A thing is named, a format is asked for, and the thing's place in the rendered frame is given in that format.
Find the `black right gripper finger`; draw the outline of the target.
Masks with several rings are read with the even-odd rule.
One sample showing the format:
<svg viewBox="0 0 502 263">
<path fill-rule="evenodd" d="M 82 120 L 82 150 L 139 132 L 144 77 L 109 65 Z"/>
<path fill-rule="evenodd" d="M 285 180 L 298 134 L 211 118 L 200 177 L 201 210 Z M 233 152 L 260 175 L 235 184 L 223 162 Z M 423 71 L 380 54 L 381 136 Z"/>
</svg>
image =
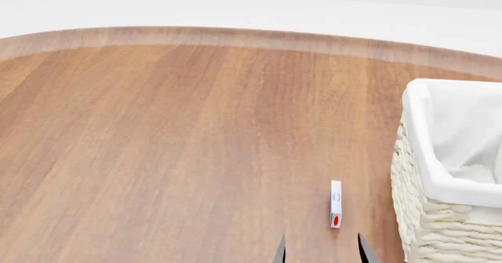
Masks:
<svg viewBox="0 0 502 263">
<path fill-rule="evenodd" d="M 369 245 L 362 233 L 358 234 L 358 251 L 362 263 L 381 263 L 375 250 Z"/>
<path fill-rule="evenodd" d="M 285 263 L 285 262 L 286 262 L 286 238 L 285 235 L 282 235 L 274 259 L 272 260 L 272 263 Z"/>
</svg>

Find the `white ketchup box red dot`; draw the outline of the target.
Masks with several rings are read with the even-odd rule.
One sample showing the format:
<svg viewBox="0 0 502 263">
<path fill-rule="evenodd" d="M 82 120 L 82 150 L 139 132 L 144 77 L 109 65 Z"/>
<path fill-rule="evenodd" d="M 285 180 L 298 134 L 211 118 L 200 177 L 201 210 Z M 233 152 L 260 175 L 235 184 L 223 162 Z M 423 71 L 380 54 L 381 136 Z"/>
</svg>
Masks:
<svg viewBox="0 0 502 263">
<path fill-rule="evenodd" d="M 342 221 L 342 189 L 340 181 L 331 181 L 329 196 L 330 227 L 340 228 Z"/>
</svg>

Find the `cream woven basket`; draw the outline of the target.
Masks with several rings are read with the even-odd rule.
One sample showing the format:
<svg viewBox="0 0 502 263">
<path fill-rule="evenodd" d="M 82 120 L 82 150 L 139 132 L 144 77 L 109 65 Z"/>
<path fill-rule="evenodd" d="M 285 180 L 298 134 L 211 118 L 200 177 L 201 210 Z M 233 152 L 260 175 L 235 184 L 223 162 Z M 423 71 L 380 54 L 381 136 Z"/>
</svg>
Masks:
<svg viewBox="0 0 502 263">
<path fill-rule="evenodd" d="M 429 199 L 400 121 L 391 194 L 405 263 L 502 263 L 502 208 Z"/>
</svg>

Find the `white fabric basket liner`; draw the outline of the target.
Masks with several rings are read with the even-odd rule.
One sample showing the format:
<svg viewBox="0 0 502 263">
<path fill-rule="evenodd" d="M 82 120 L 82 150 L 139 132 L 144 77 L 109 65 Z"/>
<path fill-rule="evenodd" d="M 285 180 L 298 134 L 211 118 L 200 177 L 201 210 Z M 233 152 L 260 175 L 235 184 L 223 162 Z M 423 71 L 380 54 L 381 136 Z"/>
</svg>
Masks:
<svg viewBox="0 0 502 263">
<path fill-rule="evenodd" d="M 414 79 L 402 105 L 425 195 L 502 208 L 502 82 Z"/>
</svg>

